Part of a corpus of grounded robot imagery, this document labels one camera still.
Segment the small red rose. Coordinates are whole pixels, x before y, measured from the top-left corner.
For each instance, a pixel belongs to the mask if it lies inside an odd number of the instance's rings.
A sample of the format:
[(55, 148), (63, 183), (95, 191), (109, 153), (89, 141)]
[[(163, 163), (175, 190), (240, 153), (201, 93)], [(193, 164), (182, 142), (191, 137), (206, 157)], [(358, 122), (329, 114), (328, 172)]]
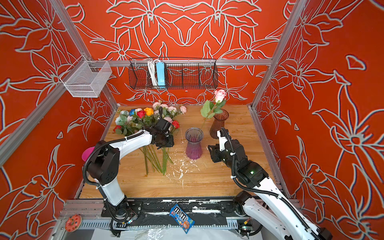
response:
[[(176, 120), (172, 120), (172, 125), (170, 126), (170, 135), (173, 136), (175, 130), (180, 128), (180, 124)], [(172, 158), (169, 155), (170, 147), (163, 149), (163, 175), (167, 172), (168, 163), (173, 163)]]

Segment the purple glass vase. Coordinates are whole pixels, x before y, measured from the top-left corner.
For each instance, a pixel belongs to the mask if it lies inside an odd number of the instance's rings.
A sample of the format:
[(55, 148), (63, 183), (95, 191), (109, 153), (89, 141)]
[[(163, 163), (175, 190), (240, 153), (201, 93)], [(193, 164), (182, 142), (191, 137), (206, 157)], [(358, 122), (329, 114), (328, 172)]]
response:
[(202, 154), (202, 140), (204, 138), (204, 133), (199, 128), (189, 128), (185, 133), (185, 138), (187, 140), (186, 155), (191, 160), (199, 159)]

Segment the pink rose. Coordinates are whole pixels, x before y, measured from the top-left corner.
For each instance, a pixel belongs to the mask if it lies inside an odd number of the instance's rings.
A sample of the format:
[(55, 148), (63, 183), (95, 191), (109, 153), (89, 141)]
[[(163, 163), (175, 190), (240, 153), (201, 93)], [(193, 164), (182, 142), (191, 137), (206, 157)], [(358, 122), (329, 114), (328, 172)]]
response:
[(215, 90), (214, 95), (214, 100), (207, 100), (201, 108), (200, 112), (204, 118), (201, 129), (203, 129), (207, 120), (213, 118), (215, 115), (223, 113), (222, 107), (226, 104), (225, 98), (227, 93), (224, 90)]

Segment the orange yellow rose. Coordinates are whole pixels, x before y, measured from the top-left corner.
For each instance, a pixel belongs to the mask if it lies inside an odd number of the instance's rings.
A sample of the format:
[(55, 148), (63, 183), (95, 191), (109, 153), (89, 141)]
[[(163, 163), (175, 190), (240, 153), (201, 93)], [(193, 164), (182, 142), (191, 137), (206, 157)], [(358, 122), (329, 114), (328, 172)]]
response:
[[(143, 123), (145, 129), (147, 129), (155, 124), (156, 119), (154, 117), (154, 110), (152, 108), (145, 108), (144, 112), (145, 115), (143, 118)], [(162, 167), (160, 165), (159, 158), (155, 153), (154, 147), (152, 145), (143, 147), (143, 154), (145, 157), (146, 174), (149, 174), (149, 166), (152, 166), (153, 172), (157, 171), (161, 173)]]

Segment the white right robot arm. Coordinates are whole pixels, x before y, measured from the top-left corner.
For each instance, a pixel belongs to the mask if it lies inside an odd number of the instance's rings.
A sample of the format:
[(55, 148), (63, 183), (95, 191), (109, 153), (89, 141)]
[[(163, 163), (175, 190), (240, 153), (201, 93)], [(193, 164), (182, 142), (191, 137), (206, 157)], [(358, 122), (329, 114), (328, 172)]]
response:
[(242, 189), (234, 198), (241, 213), (255, 219), (279, 240), (331, 240), (333, 235), (320, 228), (277, 188), (268, 173), (250, 161), (244, 147), (232, 139), (228, 130), (217, 132), (219, 143), (209, 145), (214, 163), (223, 162), (231, 169), (231, 178)]

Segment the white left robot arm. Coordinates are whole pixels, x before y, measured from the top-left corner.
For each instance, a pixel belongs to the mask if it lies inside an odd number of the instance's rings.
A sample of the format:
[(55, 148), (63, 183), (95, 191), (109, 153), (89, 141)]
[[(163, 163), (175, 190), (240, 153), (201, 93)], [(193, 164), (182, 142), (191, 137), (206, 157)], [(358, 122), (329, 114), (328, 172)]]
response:
[(98, 142), (83, 166), (84, 182), (99, 190), (106, 207), (115, 211), (127, 209), (127, 197), (117, 180), (120, 160), (148, 145), (156, 145), (159, 149), (173, 147), (171, 128), (170, 122), (160, 118), (153, 127), (145, 127), (122, 139)]

